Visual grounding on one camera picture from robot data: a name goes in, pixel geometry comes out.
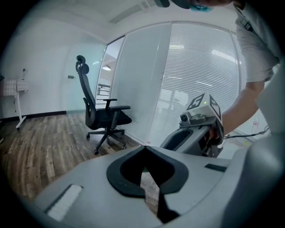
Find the cable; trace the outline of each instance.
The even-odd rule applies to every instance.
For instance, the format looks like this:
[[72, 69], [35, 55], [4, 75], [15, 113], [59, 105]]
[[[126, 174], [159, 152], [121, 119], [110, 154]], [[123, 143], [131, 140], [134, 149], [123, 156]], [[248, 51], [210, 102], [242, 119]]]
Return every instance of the cable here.
[[269, 126], [267, 125], [263, 131], [255, 133], [255, 134], [244, 134], [244, 135], [234, 135], [234, 136], [225, 136], [224, 139], [228, 139], [228, 138], [244, 138], [244, 137], [252, 137], [252, 136], [256, 136], [259, 134], [265, 134], [267, 131], [269, 130]]

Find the wooden floor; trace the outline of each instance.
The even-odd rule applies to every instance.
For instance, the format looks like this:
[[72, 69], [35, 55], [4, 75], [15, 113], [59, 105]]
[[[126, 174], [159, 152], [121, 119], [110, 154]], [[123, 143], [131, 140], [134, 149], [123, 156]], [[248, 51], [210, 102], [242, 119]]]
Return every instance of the wooden floor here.
[[[90, 135], [83, 114], [56, 115], [26, 120], [19, 131], [18, 122], [2, 124], [0, 135], [1, 166], [11, 188], [20, 196], [34, 200], [51, 182], [79, 163], [122, 149], [122, 144], [109, 137], [99, 149], [93, 150], [101, 135]], [[121, 136], [127, 147], [138, 144]]]

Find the white table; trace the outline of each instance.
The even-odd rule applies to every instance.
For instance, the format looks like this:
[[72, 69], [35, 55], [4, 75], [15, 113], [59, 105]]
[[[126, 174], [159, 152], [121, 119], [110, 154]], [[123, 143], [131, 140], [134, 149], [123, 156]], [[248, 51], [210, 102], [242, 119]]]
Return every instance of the white table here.
[[26, 119], [22, 117], [21, 106], [20, 106], [20, 91], [24, 93], [29, 89], [28, 82], [25, 80], [3, 80], [0, 82], [0, 96], [14, 96], [16, 99], [17, 113], [19, 114], [20, 122], [16, 128], [19, 129], [21, 123]]

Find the chair backrest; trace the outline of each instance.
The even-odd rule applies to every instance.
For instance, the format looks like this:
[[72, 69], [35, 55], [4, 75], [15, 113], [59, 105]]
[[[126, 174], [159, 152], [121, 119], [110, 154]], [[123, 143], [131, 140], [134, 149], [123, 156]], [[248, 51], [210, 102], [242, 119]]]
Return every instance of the chair backrest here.
[[86, 100], [84, 100], [86, 104], [86, 125], [91, 126], [95, 122], [95, 114], [96, 114], [96, 101], [90, 89], [88, 77], [86, 74], [89, 72], [89, 66], [85, 63], [86, 60], [83, 56], [79, 55], [76, 57], [76, 71], [79, 75], [80, 84], [85, 95]]

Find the chair seat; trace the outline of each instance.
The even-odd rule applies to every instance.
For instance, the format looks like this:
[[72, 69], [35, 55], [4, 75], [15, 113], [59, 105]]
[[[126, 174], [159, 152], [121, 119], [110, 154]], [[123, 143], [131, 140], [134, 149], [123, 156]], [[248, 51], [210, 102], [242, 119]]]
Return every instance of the chair seat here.
[[[96, 130], [98, 128], [111, 127], [112, 121], [114, 117], [114, 112], [106, 109], [97, 109], [96, 110], [96, 123], [95, 128], [92, 130]], [[120, 111], [119, 118], [117, 121], [117, 125], [124, 125], [131, 123], [132, 119], [128, 117], [125, 113]]]

